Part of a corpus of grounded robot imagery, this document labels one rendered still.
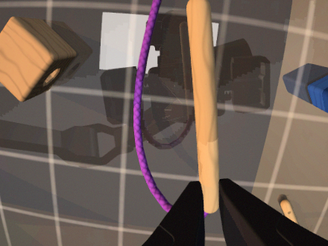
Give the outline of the thin wooden stick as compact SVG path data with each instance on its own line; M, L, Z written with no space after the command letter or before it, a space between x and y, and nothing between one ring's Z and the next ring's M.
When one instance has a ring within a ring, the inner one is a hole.
M283 215L285 215L286 218L289 218L292 221L296 222L296 224L298 224L297 218L295 216L295 213L293 212L290 201L289 200L283 200L283 201L281 201L280 206L281 206L281 209L283 210Z

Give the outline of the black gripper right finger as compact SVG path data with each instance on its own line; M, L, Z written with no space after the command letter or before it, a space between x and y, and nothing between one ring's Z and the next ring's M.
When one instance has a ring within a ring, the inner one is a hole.
M328 240L269 206L230 179L218 181L227 246L328 246Z

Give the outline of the light wooden square block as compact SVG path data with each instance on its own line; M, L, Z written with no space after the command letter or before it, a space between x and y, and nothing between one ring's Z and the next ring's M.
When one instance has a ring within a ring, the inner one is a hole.
M0 81L26 101L48 91L75 54L45 21L12 16L0 33Z

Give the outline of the light wooden stick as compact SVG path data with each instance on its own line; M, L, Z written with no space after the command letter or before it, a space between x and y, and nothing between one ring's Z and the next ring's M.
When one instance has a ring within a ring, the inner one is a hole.
M150 192L162 209L168 203L155 185L142 146L140 102L152 34L161 0L153 0L141 46L134 94L134 134L142 173ZM205 218L218 209L218 97L215 94L215 49L212 41L212 12L208 0L190 0L187 4L188 36L190 39L194 106L196 120L199 178L202 183Z

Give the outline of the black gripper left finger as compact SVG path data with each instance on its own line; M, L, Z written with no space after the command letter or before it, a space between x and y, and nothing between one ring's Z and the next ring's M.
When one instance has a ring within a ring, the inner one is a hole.
M143 246L205 246L202 183L190 182Z

